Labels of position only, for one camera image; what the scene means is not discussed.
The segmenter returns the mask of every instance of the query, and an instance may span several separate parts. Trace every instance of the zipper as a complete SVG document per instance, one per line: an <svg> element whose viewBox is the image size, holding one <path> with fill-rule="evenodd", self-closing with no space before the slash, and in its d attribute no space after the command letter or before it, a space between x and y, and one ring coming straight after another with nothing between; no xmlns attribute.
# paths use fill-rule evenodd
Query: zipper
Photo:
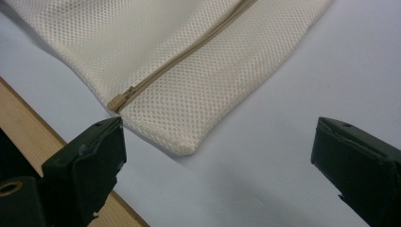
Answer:
<svg viewBox="0 0 401 227"><path fill-rule="evenodd" d="M237 4L233 11L227 15L227 17L219 23L217 26L212 28L198 41L190 45L181 54L177 55L155 72L150 74L148 77L140 81L135 86L130 86L130 88L123 94L118 94L115 96L108 104L107 109L109 111L119 113L125 106L130 104L136 97L138 97L143 91L145 91L156 79L158 79L162 74L172 68L174 65L180 61L187 58L189 55L197 51L199 48L207 44L213 38L215 38L222 30L229 26L236 18L238 18L246 9L248 9L256 0L242 0Z"/></svg>

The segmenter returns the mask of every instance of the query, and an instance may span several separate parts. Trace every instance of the hole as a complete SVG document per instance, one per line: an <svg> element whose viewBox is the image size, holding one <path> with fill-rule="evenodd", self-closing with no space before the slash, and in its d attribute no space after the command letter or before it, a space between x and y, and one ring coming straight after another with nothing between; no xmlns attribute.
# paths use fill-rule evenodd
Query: hole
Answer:
<svg viewBox="0 0 401 227"><path fill-rule="evenodd" d="M12 193L20 190L23 186L22 182L11 182L0 186L0 197L11 195Z"/></svg>

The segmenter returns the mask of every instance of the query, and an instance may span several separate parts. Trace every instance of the zipper teeth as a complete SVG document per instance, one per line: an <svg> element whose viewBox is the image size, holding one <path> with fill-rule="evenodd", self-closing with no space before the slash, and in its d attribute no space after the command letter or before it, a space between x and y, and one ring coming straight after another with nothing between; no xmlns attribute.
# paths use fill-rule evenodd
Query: zipper teeth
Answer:
<svg viewBox="0 0 401 227"><path fill-rule="evenodd" d="M130 87L124 94L119 94L114 97L108 104L107 109L116 112L117 114L128 104L130 104L136 97L145 91L156 79L163 75L166 71L178 64L180 61L186 59L199 48L207 44L210 40L215 38L222 30L229 26L237 17L239 17L246 9L248 9L256 0L242 0L233 11L225 18L220 24L207 32L197 42L190 45L184 52L177 55L155 72L140 81L136 86Z"/></svg>

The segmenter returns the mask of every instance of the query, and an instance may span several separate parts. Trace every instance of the white mesh fabric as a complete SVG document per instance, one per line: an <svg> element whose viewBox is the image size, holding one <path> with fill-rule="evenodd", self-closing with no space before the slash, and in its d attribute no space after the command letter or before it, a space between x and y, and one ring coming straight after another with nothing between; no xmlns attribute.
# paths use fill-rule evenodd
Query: white mesh fabric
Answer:
<svg viewBox="0 0 401 227"><path fill-rule="evenodd" d="M106 105L184 51L239 0L8 2ZM284 62L330 3L258 0L126 106L125 123L176 154L193 153Z"/></svg>

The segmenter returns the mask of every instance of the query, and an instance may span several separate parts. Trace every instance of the black plastic object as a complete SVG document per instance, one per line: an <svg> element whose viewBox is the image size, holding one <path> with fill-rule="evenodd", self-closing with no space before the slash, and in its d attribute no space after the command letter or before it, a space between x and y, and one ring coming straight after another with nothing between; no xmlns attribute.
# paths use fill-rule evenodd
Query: black plastic object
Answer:
<svg viewBox="0 0 401 227"><path fill-rule="evenodd" d="M401 226L401 150L320 117L311 161L369 225Z"/></svg>
<svg viewBox="0 0 401 227"><path fill-rule="evenodd" d="M19 176L41 177L0 129L0 182Z"/></svg>
<svg viewBox="0 0 401 227"><path fill-rule="evenodd" d="M0 183L0 226L87 226L126 161L121 118L94 124L42 165L39 181Z"/></svg>

